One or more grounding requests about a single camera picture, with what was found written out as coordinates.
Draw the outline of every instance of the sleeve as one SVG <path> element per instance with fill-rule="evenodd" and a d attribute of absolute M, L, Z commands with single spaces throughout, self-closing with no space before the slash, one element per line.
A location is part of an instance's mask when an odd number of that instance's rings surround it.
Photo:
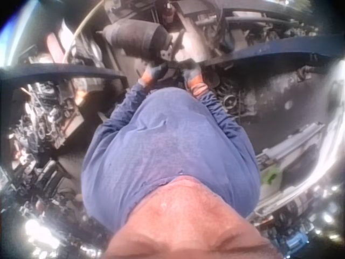
<path fill-rule="evenodd" d="M 227 114 L 215 94 L 207 91 L 199 97 L 200 102 L 211 112 L 220 129 L 225 133 L 227 138 L 234 144 L 242 158 L 251 165 L 252 168 L 258 170 L 256 156 L 253 146 L 244 129 L 239 126 L 234 119 Z"/>
<path fill-rule="evenodd" d="M 111 117 L 98 126 L 84 158 L 82 171 L 84 171 L 87 165 L 92 161 L 96 153 L 103 153 L 103 151 L 107 149 L 111 139 L 114 139 L 119 130 L 129 124 L 135 111 L 145 100 L 147 94 L 144 87 L 137 83 L 127 92 L 122 104 L 113 111 Z"/>

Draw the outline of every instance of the wire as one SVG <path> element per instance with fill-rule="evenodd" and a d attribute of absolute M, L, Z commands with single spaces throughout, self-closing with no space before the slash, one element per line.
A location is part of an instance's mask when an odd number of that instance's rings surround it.
<path fill-rule="evenodd" d="M 83 28 L 85 27 L 85 25 L 87 24 L 87 22 L 92 18 L 92 16 L 94 16 L 94 14 L 98 11 L 98 9 L 103 5 L 104 0 L 101 0 L 89 13 L 88 15 L 84 18 L 84 20 L 82 20 L 82 22 L 80 23 L 80 25 L 78 26 L 78 28 L 76 29 L 74 35 L 73 35 L 73 39 L 71 41 L 71 45 L 68 47 L 68 49 L 65 52 L 65 55 L 63 57 L 63 61 L 62 63 L 65 63 L 67 61 L 68 55 L 70 54 L 71 50 L 72 50 L 72 46 L 73 43 L 75 41 L 75 39 L 79 36 L 79 34 L 81 33 L 81 31 L 83 30 Z"/>

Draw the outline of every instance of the blue t-shirt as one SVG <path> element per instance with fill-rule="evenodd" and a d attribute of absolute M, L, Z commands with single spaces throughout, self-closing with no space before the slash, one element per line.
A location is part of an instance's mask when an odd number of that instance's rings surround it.
<path fill-rule="evenodd" d="M 189 175 L 246 217 L 259 198 L 252 145 L 212 92 L 200 100 L 170 87 L 132 87 L 99 126 L 82 167 L 85 207 L 117 232 L 150 192 Z"/>

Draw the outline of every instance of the cable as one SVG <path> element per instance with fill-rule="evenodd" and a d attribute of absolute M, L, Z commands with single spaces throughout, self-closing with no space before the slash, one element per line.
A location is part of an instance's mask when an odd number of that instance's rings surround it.
<path fill-rule="evenodd" d="M 71 45 L 69 46 L 69 48 L 66 50 L 64 58 L 62 63 L 65 63 L 67 61 L 68 55 L 70 54 L 71 50 L 72 50 L 72 46 L 73 43 L 75 41 L 75 39 L 79 36 L 79 34 L 81 33 L 81 31 L 83 30 L 83 28 L 85 27 L 85 25 L 87 24 L 87 22 L 92 18 L 92 16 L 98 11 L 98 9 L 103 5 L 104 0 L 101 0 L 89 13 L 88 15 L 84 18 L 84 20 L 82 20 L 82 22 L 80 23 L 80 25 L 78 26 L 78 28 L 76 29 L 74 35 L 73 35 L 73 39 L 71 42 Z"/>

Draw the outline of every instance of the work glove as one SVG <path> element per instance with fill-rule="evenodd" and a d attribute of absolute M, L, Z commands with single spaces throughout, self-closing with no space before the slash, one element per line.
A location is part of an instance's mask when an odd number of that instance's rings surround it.
<path fill-rule="evenodd" d="M 191 63 L 187 68 L 183 69 L 183 77 L 186 88 L 197 99 L 209 90 L 208 86 L 204 83 L 201 68 L 198 64 Z"/>
<path fill-rule="evenodd" d="M 145 88 L 151 88 L 159 79 L 167 73 L 168 66 L 166 63 L 160 65 L 150 62 L 147 64 L 144 73 L 139 78 L 138 83 Z"/>

